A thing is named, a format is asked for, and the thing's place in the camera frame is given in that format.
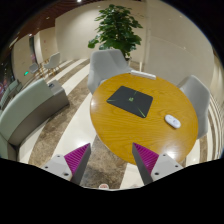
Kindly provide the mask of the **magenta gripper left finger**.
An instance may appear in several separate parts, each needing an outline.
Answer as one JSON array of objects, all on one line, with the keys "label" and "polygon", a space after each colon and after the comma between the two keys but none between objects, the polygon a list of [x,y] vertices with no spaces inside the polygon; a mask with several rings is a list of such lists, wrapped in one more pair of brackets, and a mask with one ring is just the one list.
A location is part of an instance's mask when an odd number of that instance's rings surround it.
[{"label": "magenta gripper left finger", "polygon": [[56,154],[42,169],[79,185],[91,154],[91,145],[81,146],[66,155]]}]

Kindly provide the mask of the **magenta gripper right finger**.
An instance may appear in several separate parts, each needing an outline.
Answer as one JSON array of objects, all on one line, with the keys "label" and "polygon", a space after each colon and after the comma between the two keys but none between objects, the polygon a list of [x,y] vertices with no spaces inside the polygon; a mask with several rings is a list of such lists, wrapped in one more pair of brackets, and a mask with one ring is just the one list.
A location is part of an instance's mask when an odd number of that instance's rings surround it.
[{"label": "magenta gripper right finger", "polygon": [[132,154],[145,185],[182,169],[168,154],[157,154],[137,143],[132,144]]}]

